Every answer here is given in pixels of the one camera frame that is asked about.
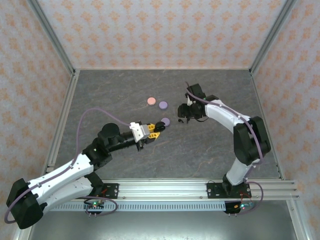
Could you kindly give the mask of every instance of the aluminum frame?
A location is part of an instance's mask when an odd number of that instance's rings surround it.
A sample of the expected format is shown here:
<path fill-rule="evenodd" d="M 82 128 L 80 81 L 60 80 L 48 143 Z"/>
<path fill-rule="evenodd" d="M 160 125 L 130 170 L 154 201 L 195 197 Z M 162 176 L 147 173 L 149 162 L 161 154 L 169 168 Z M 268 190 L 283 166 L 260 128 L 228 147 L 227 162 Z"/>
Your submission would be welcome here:
<path fill-rule="evenodd" d="M 43 170 L 43 174 L 53 170 L 55 161 L 57 158 L 59 146 L 61 143 L 62 135 L 65 129 L 68 113 L 72 103 L 72 99 L 75 93 L 76 85 L 78 82 L 80 69 L 75 71 L 72 76 L 64 103 L 62 106 L 60 119 L 57 124 L 56 133 L 52 140 L 52 146 L 47 156 L 47 164 Z M 300 192 L 297 191 L 295 181 L 284 180 L 284 171 L 281 164 L 276 159 L 279 173 L 282 178 L 275 179 L 250 179 L 250 181 L 258 182 L 262 185 L 264 190 L 264 200 L 275 200 L 287 202 L 288 209 L 292 224 L 298 240 L 313 240 L 310 229 L 307 224 L 306 217 L 304 215 L 304 206 L 300 201 Z M 104 179 L 105 183 L 119 183 L 119 194 L 117 202 L 141 202 L 141 201 L 154 201 L 154 202 L 165 202 L 165 201 L 185 201 L 185 202 L 199 202 L 205 203 L 212 201 L 207 197 L 207 182 L 221 182 L 221 179 L 205 179 L 205 178 L 173 178 L 173 179 L 157 179 L 157 178 L 119 178 L 119 179 Z M 260 199 L 261 192 L 258 186 L 251 185 L 251 193 L 253 199 Z M 230 201 L 228 198 L 218 198 L 215 201 Z M 21 230 L 17 227 L 14 235 L 14 240 L 28 240 L 32 226 Z"/>
<path fill-rule="evenodd" d="M 211 212 L 225 211 L 224 201 L 116 201 L 118 204 L 117 212 Z M 84 212 L 86 204 L 83 201 L 69 201 L 61 204 L 51 212 Z M 109 212 L 114 210 L 116 205 L 113 202 L 106 201 L 103 209 L 90 209 L 90 212 Z"/>
<path fill-rule="evenodd" d="M 259 65 L 261 64 L 264 57 L 267 55 L 272 43 L 276 39 L 281 27 L 284 25 L 286 19 L 291 13 L 291 9 L 294 7 L 297 0 L 287 0 L 283 5 L 283 8 L 280 11 L 279 16 L 275 20 L 273 26 L 271 27 L 262 47 L 260 48 L 258 54 L 256 55 L 251 68 L 249 69 L 251 76 L 255 74 L 258 70 Z"/>
<path fill-rule="evenodd" d="M 43 11 L 42 7 L 40 6 L 38 0 L 27 0 L 27 2 L 29 3 L 34 14 L 37 16 L 40 24 L 43 27 L 43 30 L 47 34 L 53 47 L 55 48 L 56 52 L 58 53 L 59 57 L 61 58 L 63 65 L 68 70 L 70 75 L 72 75 L 75 72 L 75 69 L 74 69 L 68 55 L 66 54 L 64 48 L 62 47 L 62 44 L 60 43 L 53 27 L 51 26 L 50 22 L 48 21 L 48 18 L 46 17 L 45 12 Z"/>
<path fill-rule="evenodd" d="M 273 141 L 272 141 L 272 137 L 271 137 L 271 134 L 269 132 L 269 128 L 267 126 L 267 120 L 266 120 L 266 115 L 265 115 L 265 111 L 262 107 L 262 104 L 260 102 L 260 98 L 259 98 L 259 94 L 258 94 L 258 90 L 257 90 L 257 86 L 256 86 L 256 83 L 255 83 L 255 80 L 254 80 L 254 76 L 251 76 L 251 82 L 252 82 L 252 85 L 253 85 L 253 89 L 254 89 L 254 92 L 255 92 L 255 95 L 256 95 L 256 99 L 258 101 L 258 105 L 259 105 L 259 109 L 260 109 L 260 112 L 261 112 L 261 115 L 262 115 L 262 119 L 263 119 L 263 122 L 265 123 L 266 125 L 266 134 L 268 135 L 268 138 L 270 139 L 270 145 L 271 145 L 271 149 L 273 151 L 273 156 L 274 156 L 274 160 L 275 160 L 275 163 L 276 163 L 276 166 L 278 168 L 278 172 L 279 172 L 279 175 L 280 175 L 280 178 L 281 179 L 286 179 L 285 177 L 285 172 L 283 171 L 283 166 L 282 166 L 282 163 L 279 161 L 278 159 L 278 152 L 277 152 L 277 149 L 275 148 L 274 144 L 273 144 Z"/>

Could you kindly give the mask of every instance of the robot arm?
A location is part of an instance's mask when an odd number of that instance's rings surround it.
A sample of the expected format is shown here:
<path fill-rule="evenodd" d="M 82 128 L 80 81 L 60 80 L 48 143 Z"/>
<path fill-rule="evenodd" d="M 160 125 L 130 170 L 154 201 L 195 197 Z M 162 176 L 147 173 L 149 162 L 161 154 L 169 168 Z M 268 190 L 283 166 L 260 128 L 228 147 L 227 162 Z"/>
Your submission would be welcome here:
<path fill-rule="evenodd" d="M 11 209 L 11 213 L 20 229 L 25 229 L 36 222 L 52 208 L 70 200 L 84 196 L 98 196 L 102 193 L 104 183 L 95 173 L 96 170 L 112 160 L 111 153 L 130 146 L 140 151 L 144 144 L 155 141 L 165 129 L 163 122 L 141 124 L 132 122 L 131 131 L 120 133 L 114 123 L 103 126 L 97 138 L 78 155 L 76 161 L 66 163 L 56 170 L 25 182 L 17 180 L 11 188 L 6 205 L 11 204 L 26 190 L 31 189 Z"/>
<path fill-rule="evenodd" d="M 191 94 L 186 93 L 187 103 L 178 107 L 179 118 L 187 118 L 188 122 L 192 118 L 198 120 L 207 116 L 233 134 L 236 158 L 231 169 L 224 175 L 219 191 L 223 189 L 229 198 L 239 197 L 240 191 L 246 189 L 244 179 L 251 167 L 260 161 L 258 147 L 245 121 L 251 125 L 263 157 L 271 150 L 264 122 L 258 116 L 249 117 L 234 111 L 214 95 L 206 96 L 199 84 L 188 86 L 187 91 Z"/>

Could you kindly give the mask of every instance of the wire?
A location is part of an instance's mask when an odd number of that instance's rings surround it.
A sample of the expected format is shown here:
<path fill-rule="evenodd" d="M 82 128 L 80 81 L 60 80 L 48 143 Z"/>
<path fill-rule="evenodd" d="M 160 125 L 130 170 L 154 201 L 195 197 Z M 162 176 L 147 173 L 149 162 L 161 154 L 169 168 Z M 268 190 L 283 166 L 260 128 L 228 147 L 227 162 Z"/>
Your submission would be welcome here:
<path fill-rule="evenodd" d="M 106 188 L 105 190 L 103 190 L 101 193 L 102 193 L 102 194 L 105 194 L 107 190 L 108 190 L 108 188 Z"/>
<path fill-rule="evenodd" d="M 84 203 L 85 205 L 89 205 L 88 208 L 92 207 L 93 205 L 95 205 L 95 207 L 99 207 L 99 206 L 105 204 L 104 202 L 100 202 L 100 203 L 94 204 L 94 203 L 90 203 L 90 202 L 88 202 L 88 201 L 89 201 L 89 199 L 83 201 L 83 203 Z"/>
<path fill-rule="evenodd" d="M 231 215 L 234 215 L 234 216 L 237 215 L 237 216 L 238 216 L 238 215 L 244 215 L 244 214 L 251 213 L 252 211 L 256 210 L 256 209 L 260 206 L 262 200 L 264 199 L 264 190 L 263 190 L 262 186 L 260 185 L 260 183 L 258 183 L 258 182 L 256 182 L 256 181 L 247 181 L 246 183 L 247 183 L 247 184 L 256 184 L 256 185 L 258 185 L 258 187 L 259 187 L 260 190 L 261 190 L 261 198 L 260 198 L 260 201 L 259 201 L 256 205 L 254 205 L 253 208 L 249 209 L 248 211 L 239 212 L 239 213 L 237 213 L 237 214 L 231 214 Z"/>
<path fill-rule="evenodd" d="M 223 108 L 223 109 L 226 109 L 228 110 L 230 113 L 232 113 L 233 115 L 235 115 L 236 117 L 238 117 L 239 119 L 241 119 L 245 125 L 248 127 L 248 129 L 250 130 L 252 136 L 253 136 L 253 139 L 254 139 L 254 142 L 256 144 L 256 147 L 257 147 L 257 150 L 258 150 L 258 153 L 259 153 L 259 158 L 260 158 L 260 162 L 263 162 L 264 160 L 264 156 L 262 154 L 262 151 L 261 151 L 261 147 L 260 147 L 260 144 L 259 144 L 259 140 L 256 136 L 256 133 L 255 131 L 253 130 L 253 128 L 251 127 L 251 125 L 248 123 L 248 121 L 242 117 L 241 115 L 239 115 L 235 110 L 233 110 L 232 108 L 224 105 L 224 104 L 217 104 L 217 103 L 214 103 L 214 102 L 211 102 L 211 101 L 207 101 L 207 100 L 204 100 L 204 99 L 201 99 L 200 97 L 197 97 L 195 95 L 193 95 L 188 89 L 186 89 L 186 92 L 191 96 L 193 97 L 194 99 L 197 99 L 198 101 L 200 102 L 203 102 L 205 104 L 211 104 L 211 105 L 214 105 L 214 106 L 217 106 L 219 108 Z"/>
<path fill-rule="evenodd" d="M 240 192 L 240 194 L 241 194 L 241 203 L 243 203 L 243 199 L 244 199 L 244 195 L 245 195 L 250 199 L 252 205 L 255 205 L 254 202 L 252 201 L 252 198 L 249 196 L 249 194 L 247 194 L 245 192 Z"/>
<path fill-rule="evenodd" d="M 109 215 L 109 214 L 113 214 L 115 211 L 117 211 L 118 209 L 118 203 L 110 198 L 106 198 L 106 197 L 100 197 L 100 196 L 83 196 L 83 197 L 79 197 L 80 199 L 100 199 L 100 200 L 105 200 L 105 201 L 109 201 L 109 202 L 112 202 L 114 205 L 115 205 L 115 208 L 112 210 L 112 211 L 107 211 L 107 212 L 104 212 L 104 213 L 99 213 L 99 214 L 95 214 L 96 217 L 101 217 L 101 216 L 105 216 L 105 215 Z M 85 213 L 87 215 L 91 215 L 89 212 L 88 212 L 88 208 L 91 207 L 93 204 L 91 205 L 88 205 L 85 209 Z"/>
<path fill-rule="evenodd" d="M 203 122 L 207 121 L 208 119 L 209 119 L 209 117 L 207 117 L 205 120 L 198 120 L 197 118 L 195 118 L 195 120 L 196 120 L 197 122 L 199 122 L 199 123 L 203 123 Z"/>
<path fill-rule="evenodd" d="M 210 182 L 213 182 L 214 184 L 216 184 L 216 182 L 213 181 L 213 180 L 209 180 L 206 184 L 208 184 L 208 183 L 210 183 Z M 221 189 L 222 191 L 224 190 L 223 187 L 222 187 L 221 185 L 219 185 L 219 184 L 215 185 L 214 187 L 218 187 L 218 188 Z"/>
<path fill-rule="evenodd" d="M 84 113 L 82 114 L 81 118 L 80 118 L 80 121 L 79 121 L 79 124 L 78 124 L 78 127 L 76 129 L 76 137 L 75 137 L 75 155 L 74 155 L 74 158 L 71 162 L 71 164 L 66 168 L 64 169 L 63 171 L 59 172 L 58 174 L 52 176 L 52 177 L 49 177 L 48 179 L 46 180 L 43 180 L 41 182 L 39 182 L 37 185 L 34 185 L 30 188 L 28 188 L 27 190 L 25 190 L 23 193 L 21 193 L 12 203 L 11 205 L 8 207 L 8 209 L 6 210 L 5 214 L 4 214 L 4 222 L 6 224 L 13 224 L 15 223 L 16 221 L 15 220 L 9 220 L 8 219 L 8 216 L 9 216 L 9 213 L 10 211 L 12 210 L 12 208 L 17 204 L 17 202 L 22 199 L 27 193 L 31 192 L 32 190 L 38 188 L 39 186 L 57 178 L 57 177 L 60 177 L 62 174 L 66 173 L 68 170 L 70 170 L 73 165 L 76 163 L 77 161 L 77 158 L 78 158 L 78 155 L 79 155 L 79 134 L 80 134 L 80 127 L 82 125 L 82 122 L 84 120 L 84 117 L 85 115 L 88 113 L 88 112 L 91 112 L 91 111 L 100 111 L 100 112 L 103 112 L 104 114 L 108 115 L 109 117 L 111 117 L 112 119 L 116 120 L 117 122 L 119 122 L 120 124 L 123 124 L 125 126 L 130 126 L 130 124 L 128 123 L 125 123 L 123 121 L 121 121 L 120 119 L 116 118 L 115 116 L 113 116 L 111 113 L 107 112 L 106 110 L 103 110 L 102 108 L 100 107 L 93 107 L 93 108 L 89 108 L 87 109 L 86 111 L 84 111 Z"/>

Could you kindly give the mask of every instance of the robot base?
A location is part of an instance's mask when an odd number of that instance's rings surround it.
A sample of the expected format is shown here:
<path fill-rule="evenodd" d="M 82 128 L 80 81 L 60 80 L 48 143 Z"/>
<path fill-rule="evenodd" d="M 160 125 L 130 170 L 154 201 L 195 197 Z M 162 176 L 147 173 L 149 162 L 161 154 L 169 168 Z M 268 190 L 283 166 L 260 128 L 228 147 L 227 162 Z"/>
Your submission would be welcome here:
<path fill-rule="evenodd" d="M 224 190 L 222 182 L 208 182 L 206 184 L 206 192 L 208 199 L 240 199 L 243 197 L 247 199 L 249 195 L 251 197 L 250 185 L 247 183 L 241 183 L 237 186 L 232 186 L 229 194 Z"/>

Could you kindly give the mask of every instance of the wall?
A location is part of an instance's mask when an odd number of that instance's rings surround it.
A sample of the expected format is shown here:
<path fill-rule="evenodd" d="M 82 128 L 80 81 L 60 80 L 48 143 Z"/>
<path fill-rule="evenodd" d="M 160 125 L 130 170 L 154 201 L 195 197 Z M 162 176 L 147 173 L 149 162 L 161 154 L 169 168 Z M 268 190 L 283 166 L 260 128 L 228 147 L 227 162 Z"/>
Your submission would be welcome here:
<path fill-rule="evenodd" d="M 319 26 L 319 1 L 298 1 L 254 76 L 278 158 L 285 176 L 298 180 L 315 236 L 320 235 Z"/>
<path fill-rule="evenodd" d="M 285 0 L 40 0 L 75 68 L 248 69 Z"/>
<path fill-rule="evenodd" d="M 14 181 L 41 174 L 70 75 L 26 0 L 0 2 L 0 215 Z M 0 238 L 16 224 L 0 219 Z"/>

